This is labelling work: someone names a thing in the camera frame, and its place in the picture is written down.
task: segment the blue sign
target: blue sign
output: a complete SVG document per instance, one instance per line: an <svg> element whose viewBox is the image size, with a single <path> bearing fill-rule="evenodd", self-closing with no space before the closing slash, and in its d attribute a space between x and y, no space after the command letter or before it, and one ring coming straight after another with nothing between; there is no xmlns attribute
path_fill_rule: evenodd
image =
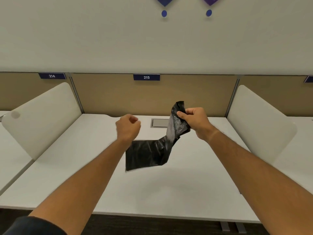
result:
<svg viewBox="0 0 313 235"><path fill-rule="evenodd" d="M308 83L308 82L313 82L313 76L308 76L305 80L304 80L305 83Z"/></svg>
<svg viewBox="0 0 313 235"><path fill-rule="evenodd" d="M38 73L41 79L66 79L64 73Z"/></svg>
<svg viewBox="0 0 313 235"><path fill-rule="evenodd" d="M134 74L135 81L159 81L159 74Z"/></svg>

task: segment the black sleeve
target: black sleeve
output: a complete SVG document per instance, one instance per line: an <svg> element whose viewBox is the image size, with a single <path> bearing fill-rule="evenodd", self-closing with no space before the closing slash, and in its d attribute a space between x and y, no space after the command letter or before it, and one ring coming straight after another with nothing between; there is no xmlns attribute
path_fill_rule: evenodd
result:
<svg viewBox="0 0 313 235"><path fill-rule="evenodd" d="M27 216L17 218L3 235L66 235L57 225L41 218Z"/></svg>

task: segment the dark floor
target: dark floor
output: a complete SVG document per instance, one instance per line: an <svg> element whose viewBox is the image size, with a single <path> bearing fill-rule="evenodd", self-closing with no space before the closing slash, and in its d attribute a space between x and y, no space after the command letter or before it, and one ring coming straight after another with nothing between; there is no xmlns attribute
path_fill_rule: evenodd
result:
<svg viewBox="0 0 313 235"><path fill-rule="evenodd" d="M17 217L26 216L29 213L30 211L28 210L0 209L0 234L3 234ZM261 224L244 223L244 225L248 235L268 235ZM229 227L231 232L223 233L220 223L216 221L92 215L82 234L238 234L235 223L230 222Z"/></svg>

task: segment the garbage bag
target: garbage bag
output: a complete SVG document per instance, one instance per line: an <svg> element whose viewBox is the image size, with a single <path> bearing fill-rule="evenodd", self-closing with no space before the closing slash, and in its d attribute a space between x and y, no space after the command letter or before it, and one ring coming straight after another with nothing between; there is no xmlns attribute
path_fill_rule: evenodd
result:
<svg viewBox="0 0 313 235"><path fill-rule="evenodd" d="M177 111L186 113L184 102L176 102L171 110L166 135L159 140L135 140L126 150L126 171L164 165L172 147L181 135L190 132L189 124L177 116Z"/></svg>

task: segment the right hand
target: right hand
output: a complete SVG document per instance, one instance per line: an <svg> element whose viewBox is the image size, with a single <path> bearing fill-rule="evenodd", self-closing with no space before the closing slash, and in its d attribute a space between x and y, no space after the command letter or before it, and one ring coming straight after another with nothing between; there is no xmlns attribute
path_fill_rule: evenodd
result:
<svg viewBox="0 0 313 235"><path fill-rule="evenodd" d="M210 134L216 129L210 122L203 108L188 108L186 114L178 111L177 115L187 121L190 127L196 131L198 138L207 141Z"/></svg>

